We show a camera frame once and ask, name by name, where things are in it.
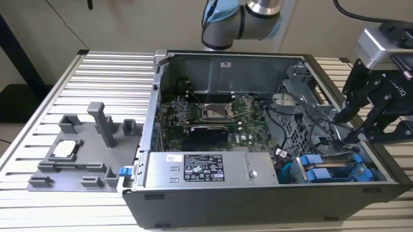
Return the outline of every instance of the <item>white wall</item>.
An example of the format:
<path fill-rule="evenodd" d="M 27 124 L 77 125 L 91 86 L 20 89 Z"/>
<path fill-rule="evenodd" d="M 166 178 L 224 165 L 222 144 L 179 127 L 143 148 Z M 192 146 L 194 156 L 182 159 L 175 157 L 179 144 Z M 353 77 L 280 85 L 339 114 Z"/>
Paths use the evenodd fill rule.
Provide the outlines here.
<path fill-rule="evenodd" d="M 206 0 L 93 0 L 92 11 L 85 0 L 49 2 L 91 50 L 202 49 L 200 17 Z M 279 51 L 353 58 L 351 46 L 367 23 L 341 15 L 331 0 L 295 2 Z M 413 21 L 413 0 L 339 2 L 354 13 Z M 83 44 L 44 0 L 0 0 L 0 14 L 40 76 L 47 83 L 55 83 Z M 235 41 L 234 51 L 271 52 L 272 41 Z M 21 81 L 1 54 L 0 69 L 1 75 L 12 73 L 7 82 L 0 78 L 0 85 Z"/>
<path fill-rule="evenodd" d="M 354 14 L 413 22 L 413 0 L 339 0 L 339 3 Z M 297 0 L 280 52 L 354 59 L 353 44 L 366 25 L 375 23 L 342 15 L 331 0 Z"/>
<path fill-rule="evenodd" d="M 204 0 L 49 0 L 91 50 L 200 50 Z M 53 83 L 83 44 L 44 0 L 1 0 L 0 13 L 37 72 Z M 238 41 L 236 51 L 268 52 L 271 41 Z"/>

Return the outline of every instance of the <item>aluminum extrusion table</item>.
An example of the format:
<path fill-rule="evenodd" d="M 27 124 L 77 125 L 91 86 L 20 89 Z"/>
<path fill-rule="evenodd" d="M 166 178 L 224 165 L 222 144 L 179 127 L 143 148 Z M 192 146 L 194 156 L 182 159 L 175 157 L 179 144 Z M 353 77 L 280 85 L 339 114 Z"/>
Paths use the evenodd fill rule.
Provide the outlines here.
<path fill-rule="evenodd" d="M 351 64 L 338 58 L 317 61 L 341 89 Z M 113 122 L 132 118 L 144 123 L 152 75 L 150 53 L 89 52 L 76 56 L 0 158 L 0 229 L 13 232 L 144 231 L 136 226 L 120 193 L 28 192 L 25 187 L 60 132 L 57 123 L 63 114 L 77 114 L 80 121 L 91 122 L 87 107 L 91 101 L 100 101 Z M 369 107 L 359 111 L 363 119 L 367 112 Z M 413 179 L 413 143 L 386 148 Z M 345 222 L 204 227 L 186 231 L 410 232 L 413 191 L 389 203 L 369 205 Z"/>

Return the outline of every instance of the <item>blue clip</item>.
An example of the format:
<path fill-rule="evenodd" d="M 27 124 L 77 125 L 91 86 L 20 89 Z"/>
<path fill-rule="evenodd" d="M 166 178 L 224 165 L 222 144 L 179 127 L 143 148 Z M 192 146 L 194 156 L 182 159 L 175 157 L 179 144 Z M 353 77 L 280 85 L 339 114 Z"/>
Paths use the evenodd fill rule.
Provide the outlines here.
<path fill-rule="evenodd" d="M 119 176 L 131 177 L 131 167 L 119 168 Z"/>

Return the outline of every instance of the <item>warning label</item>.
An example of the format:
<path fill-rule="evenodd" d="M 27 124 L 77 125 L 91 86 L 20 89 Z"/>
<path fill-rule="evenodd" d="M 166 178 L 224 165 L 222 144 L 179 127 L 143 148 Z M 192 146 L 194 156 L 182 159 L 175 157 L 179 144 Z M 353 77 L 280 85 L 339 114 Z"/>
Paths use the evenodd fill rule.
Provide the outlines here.
<path fill-rule="evenodd" d="M 184 180 L 224 181 L 222 155 L 184 155 Z"/>

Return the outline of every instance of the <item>cable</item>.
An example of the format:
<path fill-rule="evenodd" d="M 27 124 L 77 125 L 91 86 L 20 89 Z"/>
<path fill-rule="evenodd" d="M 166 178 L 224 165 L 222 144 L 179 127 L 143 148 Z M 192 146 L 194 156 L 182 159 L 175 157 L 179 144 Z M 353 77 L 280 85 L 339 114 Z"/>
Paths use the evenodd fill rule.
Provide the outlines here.
<path fill-rule="evenodd" d="M 204 13 L 204 14 L 202 15 L 202 23 L 203 23 L 203 21 L 204 21 L 204 20 L 203 20 L 204 15 L 207 16 L 207 17 L 206 17 L 206 24 L 202 25 L 202 28 L 203 28 L 203 29 L 208 26 L 208 22 L 207 22 L 207 21 L 208 21 L 208 18 L 211 17 L 211 15 L 212 15 L 212 13 L 214 13 L 214 11 L 215 11 L 216 5 L 218 5 L 218 0 L 215 0 L 215 1 L 212 2 L 211 8 L 208 9 L 207 14 Z"/>
<path fill-rule="evenodd" d="M 325 140 L 325 141 L 321 141 L 319 143 L 314 144 L 314 147 L 318 147 L 321 145 L 325 145 L 325 144 L 329 144 L 329 143 L 334 143 L 335 141 L 333 140 Z"/>
<path fill-rule="evenodd" d="M 268 116 L 270 121 L 280 128 L 280 130 L 283 132 L 283 141 L 282 141 L 282 145 L 280 145 L 280 148 L 283 148 L 285 143 L 286 143 L 286 139 L 287 139 L 286 130 L 285 130 L 283 126 L 272 119 L 271 114 L 270 114 L 270 109 L 268 109 L 267 106 L 264 108 L 264 112 L 266 112 L 266 115 Z"/>
<path fill-rule="evenodd" d="M 4 140 L 4 139 L 0 139 L 1 142 L 7 143 L 7 144 L 12 144 L 12 142 Z"/>
<path fill-rule="evenodd" d="M 294 147 L 297 147 L 297 146 L 298 146 L 298 144 L 295 144 L 295 145 L 293 145 L 293 146 L 290 146 L 290 147 L 287 147 L 287 148 L 283 148 L 283 150 L 291 149 L 291 148 L 294 148 Z"/>
<path fill-rule="evenodd" d="M 77 37 L 77 39 L 79 39 L 80 42 L 83 43 L 84 47 L 85 47 L 87 49 L 89 49 L 89 47 L 85 45 L 85 43 L 83 42 L 83 40 L 81 40 L 80 37 L 77 36 L 77 34 L 73 32 L 73 30 L 71 29 L 71 27 L 67 25 L 64 19 L 61 18 L 59 12 L 56 11 L 56 9 L 53 8 L 53 6 L 51 5 L 49 1 L 48 1 L 48 0 L 44 0 L 44 1 L 47 2 L 47 4 L 48 4 L 48 5 L 51 6 L 51 8 L 53 9 L 56 15 L 59 16 L 59 18 L 61 19 L 61 21 L 63 21 L 63 23 L 64 23 L 64 25 L 65 25 L 65 27 L 67 27 L 67 29 L 68 29 L 68 30 L 72 32 L 72 34 Z"/>
<path fill-rule="evenodd" d="M 321 122 L 321 121 L 322 121 L 322 119 L 318 119 L 318 120 L 314 122 L 314 124 L 311 125 L 311 128 L 310 128 L 309 138 L 307 138 L 309 145 L 310 145 L 310 149 L 314 150 L 314 151 L 317 151 L 318 154 L 319 154 L 321 156 L 341 156 L 341 155 L 343 155 L 343 154 L 353 153 L 353 151 L 345 151 L 345 152 L 341 152 L 341 153 L 338 153 L 338 154 L 329 155 L 329 154 L 323 153 L 323 152 L 318 149 L 318 147 L 313 144 L 311 136 L 313 136 L 313 132 L 314 132 L 314 127 L 315 127 L 315 125 L 318 124 L 318 122 Z"/>
<path fill-rule="evenodd" d="M 334 6 L 338 9 L 338 11 L 347 17 L 367 21 L 367 22 L 374 22 L 374 23 L 394 23 L 394 22 L 401 22 L 399 20 L 393 20 L 393 19 L 385 19 L 385 18 L 373 18 L 373 17 L 365 17 L 361 15 L 357 15 L 354 13 L 347 12 L 339 5 L 338 0 L 333 0 Z"/>
<path fill-rule="evenodd" d="M 207 3 L 208 3 L 208 0 L 206 0 L 206 6 L 204 6 L 204 10 L 202 12 L 202 21 L 200 21 L 200 27 L 204 28 L 204 16 L 206 16 L 206 10 L 207 10 Z"/>

